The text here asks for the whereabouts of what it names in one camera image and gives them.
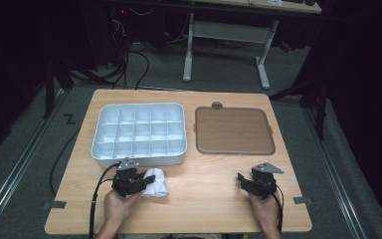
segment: human hand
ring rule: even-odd
[[[278,229],[278,221],[280,216],[280,208],[275,198],[269,195],[268,198],[262,199],[254,194],[248,193],[251,204],[253,205],[254,216],[257,222],[262,228],[266,238],[276,239],[281,238],[281,234]]]
[[[96,238],[113,238],[117,230],[125,220],[134,202],[140,198],[141,192],[132,194],[128,198],[121,197],[115,190],[111,190],[104,197],[104,224]]]

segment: gray carpet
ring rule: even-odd
[[[252,55],[258,46],[241,49]],[[211,46],[200,47],[198,51],[211,51]],[[292,84],[297,71],[309,49],[285,53],[273,48],[266,61],[271,89],[261,88],[254,59],[240,57],[230,47],[217,47],[209,54],[196,53],[193,66],[193,80],[182,82],[184,50],[165,49],[164,51],[147,47],[142,53],[149,59],[150,68],[140,83],[143,87],[156,87],[189,91],[244,92],[272,95]],[[127,85],[132,89],[146,68],[146,62],[138,54],[131,53],[127,69]],[[122,88],[119,81],[117,88]],[[89,81],[76,81],[75,87],[55,112],[22,180],[0,215],[0,238],[87,238],[83,236],[51,236],[44,231],[49,209],[44,205],[53,200],[49,186],[52,165],[58,158],[69,138],[81,126],[87,107],[95,89],[107,88]],[[22,154],[33,131],[41,122],[44,112],[44,91],[40,91],[28,109],[19,117],[11,133],[0,148],[0,186]],[[290,160],[302,194],[312,200],[307,206],[312,220],[312,230],[307,233],[284,233],[284,238],[351,238],[338,200],[327,177],[316,135],[306,119],[306,111],[299,107],[294,98],[273,102],[274,110],[284,136]],[[346,139],[328,107],[324,142],[346,189],[354,202],[356,211],[363,223],[366,237],[382,238],[382,212],[374,194],[359,171],[356,161],[347,146]],[[58,189],[70,152],[71,141],[62,154],[55,169],[53,184]],[[252,238],[263,238],[260,233]]]

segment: wrist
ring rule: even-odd
[[[262,227],[262,230],[266,239],[281,238],[281,233],[279,232],[279,229],[276,226]]]
[[[106,220],[100,228],[96,239],[111,239],[116,234],[120,227],[121,222],[116,220]]]

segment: wooden table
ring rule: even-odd
[[[276,152],[272,155],[203,154],[196,148],[195,110],[221,102],[224,107],[258,108],[266,112],[273,129]],[[244,233],[260,232],[248,194],[237,173],[250,177],[251,167],[262,162],[285,171],[275,174],[285,195],[283,232],[304,232],[311,221],[304,204],[295,204],[301,192],[287,154],[272,105],[266,95],[97,90],[56,196],[65,208],[51,209],[45,229],[50,234],[88,234],[91,201],[104,169],[92,158],[91,148],[99,111],[109,104],[178,103],[185,109],[188,148],[180,165],[162,166],[170,190],[163,198],[142,197],[135,204],[119,233]],[[113,178],[114,170],[106,177]],[[102,201],[110,182],[99,190],[95,232],[103,223]]]

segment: black cable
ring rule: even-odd
[[[233,49],[242,49],[242,48],[247,48],[247,47],[251,47],[255,45],[255,43],[245,42],[245,43],[241,43],[240,46],[233,46],[231,44],[222,43],[221,41],[219,41],[218,44],[222,47],[233,48]]]
[[[131,52],[131,53],[138,53],[138,52],[143,52],[145,49],[147,49],[147,44],[145,44],[143,42],[136,42],[136,43],[132,43],[131,45],[138,45],[138,44],[141,44],[144,47],[142,49],[137,50],[137,51],[129,51],[129,52]]]
[[[103,184],[104,182],[107,182],[107,181],[113,181],[113,178],[103,180],[103,181],[101,182],[101,184]]]
[[[112,85],[112,89],[114,89],[116,87],[116,83],[122,78],[122,76],[125,74],[125,71],[126,71],[126,65],[127,65],[127,62],[125,61],[125,59],[122,59],[122,64],[124,65],[123,67],[123,70],[122,72],[119,74],[119,77],[116,78],[116,80],[113,82],[113,85]]]
[[[144,76],[147,74],[148,72],[148,68],[150,67],[150,62],[148,61],[148,58],[146,56],[144,56],[143,54],[139,53],[139,52],[136,52],[135,54],[138,54],[138,55],[141,55],[141,57],[143,57],[145,59],[145,61],[147,62],[147,67],[145,69],[145,72],[142,74],[141,78],[138,80],[138,82],[135,84],[135,89],[137,90],[138,89],[138,84],[141,82],[141,80],[144,78]]]
[[[165,43],[164,46],[166,46],[167,48],[173,49],[173,50],[182,50],[182,49],[185,49],[188,46],[187,42],[182,43],[184,40],[187,40],[187,39],[188,38],[183,38],[181,40],[177,40],[176,42]],[[172,47],[172,46],[170,46],[170,45],[175,45],[175,44],[180,44],[181,47]]]
[[[284,206],[285,206],[285,199],[284,199],[284,193],[282,192],[281,188],[276,185],[276,187],[279,189],[282,195],[282,205],[278,198],[275,196],[275,194],[269,190],[269,188],[263,183],[263,181],[258,177],[259,182],[262,184],[262,186],[269,192],[269,194],[275,199],[275,202],[278,204],[279,207],[279,223],[278,223],[278,230],[280,233],[282,233],[282,225],[284,222]]]
[[[126,64],[128,65],[129,62],[129,51],[126,52]],[[123,87],[124,90],[128,90],[128,86],[126,85],[126,68],[125,71],[123,72]]]
[[[55,191],[55,188],[54,188],[54,184],[53,184],[53,177],[54,177],[54,171],[55,171],[55,168],[59,162],[59,160],[61,159],[61,156],[62,154],[64,153],[65,149],[67,149],[68,147],[68,144],[70,144],[70,142],[73,140],[73,138],[77,135],[77,133],[79,133],[80,131],[80,127],[79,129],[76,130],[76,132],[74,132],[74,134],[70,137],[70,139],[68,139],[67,143],[65,143],[64,147],[62,148],[62,150],[60,151],[57,159],[55,160],[54,162],[54,165],[52,166],[52,169],[51,169],[51,173],[49,175],[49,185],[51,187],[51,191],[52,191],[52,194],[55,196],[57,196],[57,193]]]
[[[218,47],[218,41],[216,40],[210,40],[209,42],[214,42],[214,46],[212,49],[208,50],[208,51],[199,51],[197,50],[195,47],[193,47],[193,51],[196,52],[196,53],[201,53],[201,54],[209,54],[209,53],[212,53],[213,51],[215,51]]]
[[[119,163],[114,163],[111,166],[109,166],[101,175],[100,179],[98,180],[97,186],[95,187],[95,193],[93,194],[92,199],[92,206],[90,208],[90,228],[89,228],[89,238],[94,239],[95,238],[95,212],[96,212],[96,201],[97,201],[97,192],[100,185],[103,183],[104,176],[114,167],[118,167]]]
[[[117,51],[118,51],[117,54],[120,55],[117,58],[120,58],[120,60],[119,60],[119,64],[118,64],[116,70],[114,70],[113,72],[108,73],[107,75],[104,75],[102,77],[96,75],[95,73],[93,73],[91,71],[89,71],[89,69],[85,69],[82,66],[77,65],[76,63],[71,62],[71,61],[69,61],[67,59],[62,59],[61,58],[61,60],[64,63],[66,63],[69,67],[76,69],[78,72],[80,72],[81,74],[86,76],[87,79],[89,79],[89,80],[93,80],[93,81],[96,81],[97,83],[104,84],[104,85],[112,85],[113,82],[110,82],[107,79],[115,77],[117,74],[121,74],[122,71],[124,71],[124,65],[123,65],[124,59],[123,59],[122,53],[129,51],[130,44],[128,44],[128,43],[129,43],[130,40],[131,40],[131,34],[126,35],[126,37],[123,40],[126,43],[123,44],[122,46],[120,46],[119,49],[117,49]],[[80,77],[80,76],[74,74],[73,72],[71,72],[71,76],[75,77],[77,79],[80,79],[80,80],[86,80],[86,78]]]

